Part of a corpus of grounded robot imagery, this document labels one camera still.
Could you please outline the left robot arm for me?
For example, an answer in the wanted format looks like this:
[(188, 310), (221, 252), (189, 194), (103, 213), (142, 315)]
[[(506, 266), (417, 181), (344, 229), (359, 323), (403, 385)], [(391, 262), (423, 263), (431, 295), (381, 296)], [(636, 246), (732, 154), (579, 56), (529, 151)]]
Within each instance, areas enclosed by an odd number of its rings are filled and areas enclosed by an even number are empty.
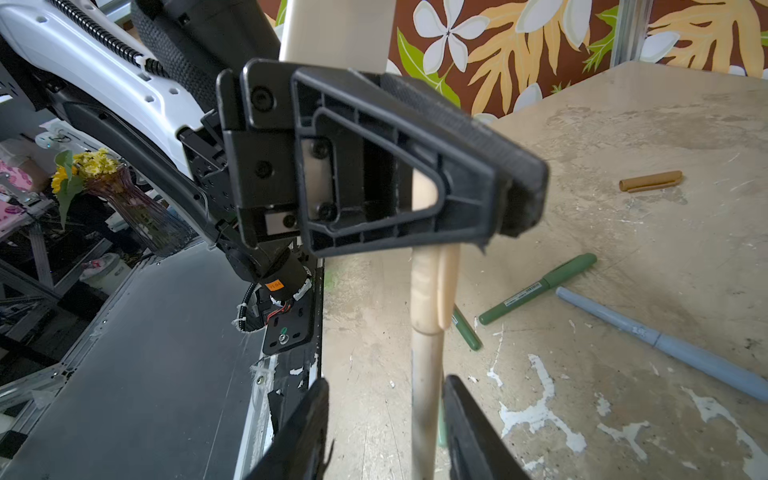
[(5, 1), (2, 85), (114, 148), (280, 303), (319, 257), (516, 237), (549, 170), (386, 66), (391, 1), (134, 1), (137, 34), (89, 1)]

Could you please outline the beige pen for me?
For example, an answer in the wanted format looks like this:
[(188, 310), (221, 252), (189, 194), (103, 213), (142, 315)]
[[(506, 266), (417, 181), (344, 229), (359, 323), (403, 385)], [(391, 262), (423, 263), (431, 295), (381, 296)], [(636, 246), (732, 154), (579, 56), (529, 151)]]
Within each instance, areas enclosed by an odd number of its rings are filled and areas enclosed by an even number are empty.
[(434, 477), (445, 331), (452, 324), (460, 246), (415, 247), (411, 256), (411, 475)]

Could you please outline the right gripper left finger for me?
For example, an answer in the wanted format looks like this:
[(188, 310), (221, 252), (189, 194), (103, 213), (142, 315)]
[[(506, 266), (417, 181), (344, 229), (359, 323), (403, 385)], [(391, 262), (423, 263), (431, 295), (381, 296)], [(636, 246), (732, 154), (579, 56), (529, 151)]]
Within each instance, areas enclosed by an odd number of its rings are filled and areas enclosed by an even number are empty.
[(319, 378), (245, 479), (322, 479), (328, 419), (329, 384)]

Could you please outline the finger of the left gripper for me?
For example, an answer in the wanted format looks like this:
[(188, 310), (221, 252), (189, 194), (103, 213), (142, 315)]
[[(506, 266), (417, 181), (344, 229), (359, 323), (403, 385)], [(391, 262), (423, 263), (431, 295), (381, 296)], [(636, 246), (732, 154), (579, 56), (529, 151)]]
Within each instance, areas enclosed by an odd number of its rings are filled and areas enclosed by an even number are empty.
[(314, 255), (484, 247), (540, 221), (547, 164), (425, 82), (302, 67), (291, 89), (301, 233)]

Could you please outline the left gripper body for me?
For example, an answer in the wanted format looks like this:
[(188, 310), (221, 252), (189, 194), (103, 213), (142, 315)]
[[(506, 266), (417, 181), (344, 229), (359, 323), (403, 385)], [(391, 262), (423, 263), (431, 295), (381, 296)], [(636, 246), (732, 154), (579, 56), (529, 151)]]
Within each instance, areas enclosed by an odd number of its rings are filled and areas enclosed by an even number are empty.
[(319, 199), (300, 205), (298, 162), (305, 158), (296, 130), (301, 100), (319, 104), (317, 94), (294, 91), (305, 65), (254, 58), (241, 69), (224, 69), (215, 80), (216, 109), (226, 155), (231, 198), (242, 241), (250, 248), (273, 238), (298, 235), (304, 217), (336, 220), (331, 177), (309, 185)]

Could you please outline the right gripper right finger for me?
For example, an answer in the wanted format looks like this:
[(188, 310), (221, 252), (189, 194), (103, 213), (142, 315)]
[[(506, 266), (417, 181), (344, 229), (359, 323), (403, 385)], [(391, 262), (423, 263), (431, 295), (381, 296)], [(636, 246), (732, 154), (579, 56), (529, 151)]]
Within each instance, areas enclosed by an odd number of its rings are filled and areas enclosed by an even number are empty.
[(442, 396), (452, 480), (530, 479), (458, 376), (446, 377)]

